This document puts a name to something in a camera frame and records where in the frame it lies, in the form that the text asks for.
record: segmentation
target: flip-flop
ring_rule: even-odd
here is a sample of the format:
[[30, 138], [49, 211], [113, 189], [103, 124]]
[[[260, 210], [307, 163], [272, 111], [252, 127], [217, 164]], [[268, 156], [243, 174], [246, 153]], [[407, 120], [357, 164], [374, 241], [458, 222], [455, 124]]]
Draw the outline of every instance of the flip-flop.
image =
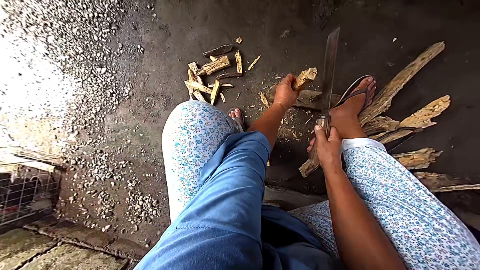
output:
[[368, 107], [370, 104], [369, 102], [373, 100], [373, 96], [375, 95], [375, 92], [373, 92], [373, 94], [371, 95], [370, 94], [370, 91], [368, 90], [368, 88], [363, 88], [363, 89], [360, 89], [360, 90], [357, 90], [355, 92], [353, 92], [353, 90], [355, 90], [355, 88], [357, 88], [357, 86], [360, 84], [360, 82], [365, 79], [365, 78], [368, 78], [368, 77], [372, 77], [373, 80], [375, 81], [375, 77], [373, 77], [372, 75], [364, 75], [358, 79], [355, 80], [355, 82], [353, 82], [348, 88], [347, 90], [345, 91], [345, 93], [343, 93], [342, 97], [340, 98], [340, 101], [335, 104], [333, 106], [333, 108], [335, 107], [338, 107], [340, 105], [342, 105], [347, 99], [351, 98], [351, 97], [354, 97], [356, 95], [359, 95], [359, 94], [363, 94], [365, 93], [366, 97], [365, 97], [365, 102], [363, 103], [363, 106], [361, 108], [360, 111], [362, 111], [363, 109], [365, 109], [366, 107]]
[[244, 121], [245, 116], [243, 115], [242, 110], [240, 110], [240, 108], [233, 107], [233, 108], [228, 110], [227, 115], [229, 115], [232, 111], [235, 113], [235, 109], [239, 109], [241, 118], [236, 117], [236, 116], [231, 117], [231, 118], [233, 119], [233, 121], [235, 121], [235, 124], [237, 124], [237, 126], [239, 127], [240, 132], [244, 132], [245, 131], [245, 121]]

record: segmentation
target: concrete floor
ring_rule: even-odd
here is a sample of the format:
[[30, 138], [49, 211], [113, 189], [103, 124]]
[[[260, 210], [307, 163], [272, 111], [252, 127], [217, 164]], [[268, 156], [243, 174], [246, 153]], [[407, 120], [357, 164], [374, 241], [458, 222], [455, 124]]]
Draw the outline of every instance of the concrete floor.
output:
[[[438, 124], [417, 134], [396, 152], [433, 147], [444, 152], [425, 171], [464, 176], [480, 174], [476, 164], [476, 153], [480, 149], [475, 141], [479, 128], [472, 125], [480, 115], [477, 106], [480, 95], [475, 90], [480, 72], [476, 35], [480, 26], [478, 7], [468, 1], [439, 4], [427, 0], [416, 3], [358, 0], [335, 5], [331, 1], [329, 6], [319, 2], [157, 0], [139, 3], [140, 8], [128, 15], [130, 22], [120, 30], [119, 42], [140, 42], [145, 53], [138, 60], [141, 63], [128, 59], [121, 63], [125, 67], [138, 64], [133, 96], [107, 117], [105, 130], [109, 133], [111, 147], [117, 143], [113, 138], [131, 137], [132, 145], [123, 158], [132, 156], [138, 174], [154, 173], [154, 177], [142, 178], [140, 190], [166, 195], [160, 139], [169, 113], [177, 104], [188, 100], [183, 83], [188, 78], [188, 63], [198, 61], [202, 65], [208, 62], [203, 59], [202, 52], [232, 43], [238, 36], [243, 38], [237, 47], [244, 62], [252, 62], [262, 55], [242, 78], [224, 80], [235, 87], [224, 91], [225, 104], [216, 104], [222, 111], [232, 107], [244, 109], [248, 125], [261, 113], [260, 90], [268, 93], [270, 86], [279, 81], [275, 77], [317, 67], [319, 76], [310, 88], [320, 85], [326, 37], [338, 25], [341, 33], [335, 93], [341, 93], [364, 74], [374, 75], [381, 89], [428, 46], [445, 41], [446, 49], [405, 85], [384, 115], [402, 120], [430, 101], [450, 95], [451, 106], [435, 119]], [[154, 4], [155, 17], [146, 10], [147, 4]], [[213, 75], [206, 77], [210, 83], [213, 79]], [[270, 159], [266, 183], [304, 193], [324, 194], [321, 170], [307, 179], [298, 171], [307, 159], [307, 134], [313, 122], [307, 125], [305, 122], [310, 116], [299, 109], [288, 112]], [[133, 133], [135, 127], [140, 131]], [[291, 131], [303, 133], [299, 136], [301, 141], [293, 140]], [[139, 147], [144, 149], [144, 154], [138, 154]], [[165, 215], [154, 220], [153, 225], [141, 224], [138, 233], [125, 237], [139, 242], [145, 238], [154, 244], [160, 237], [156, 232], [163, 232], [169, 225], [167, 201], [161, 208]]]

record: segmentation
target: foot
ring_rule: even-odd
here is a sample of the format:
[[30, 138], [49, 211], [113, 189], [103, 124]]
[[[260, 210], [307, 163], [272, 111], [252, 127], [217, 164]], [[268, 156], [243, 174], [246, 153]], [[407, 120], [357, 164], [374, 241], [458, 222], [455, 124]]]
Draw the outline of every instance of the foot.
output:
[[[370, 76], [363, 79], [352, 93], [367, 88], [370, 97], [370, 100], [367, 101], [367, 105], [370, 105], [376, 87], [377, 83], [375, 78]], [[343, 139], [366, 137], [366, 134], [363, 132], [358, 122], [358, 114], [365, 104], [366, 97], [366, 93], [353, 96], [347, 99], [342, 105], [330, 110], [331, 125], [337, 128]]]

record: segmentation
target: left hand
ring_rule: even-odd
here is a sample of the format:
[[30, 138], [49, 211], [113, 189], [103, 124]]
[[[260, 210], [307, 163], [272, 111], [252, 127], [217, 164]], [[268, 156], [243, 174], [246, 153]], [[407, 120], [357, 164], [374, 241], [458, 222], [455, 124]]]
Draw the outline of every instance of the left hand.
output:
[[284, 110], [288, 110], [290, 107], [295, 104], [297, 97], [299, 96], [298, 92], [293, 91], [292, 84], [295, 82], [296, 78], [292, 74], [288, 74], [279, 85], [276, 87], [275, 100], [273, 104], [279, 104], [283, 107]]

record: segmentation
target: right hand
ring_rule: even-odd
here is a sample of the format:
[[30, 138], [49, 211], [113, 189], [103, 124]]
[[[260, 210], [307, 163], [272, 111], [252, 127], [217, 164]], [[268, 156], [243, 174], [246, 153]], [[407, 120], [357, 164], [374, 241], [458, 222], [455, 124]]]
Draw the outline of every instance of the right hand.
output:
[[316, 125], [315, 138], [310, 141], [310, 146], [307, 148], [307, 152], [312, 150], [315, 141], [317, 143], [317, 156], [320, 161], [320, 166], [326, 170], [329, 168], [340, 167], [342, 168], [342, 158], [340, 153], [340, 146], [342, 144], [342, 138], [335, 127], [330, 128], [330, 137], [327, 139], [325, 136], [325, 130]]

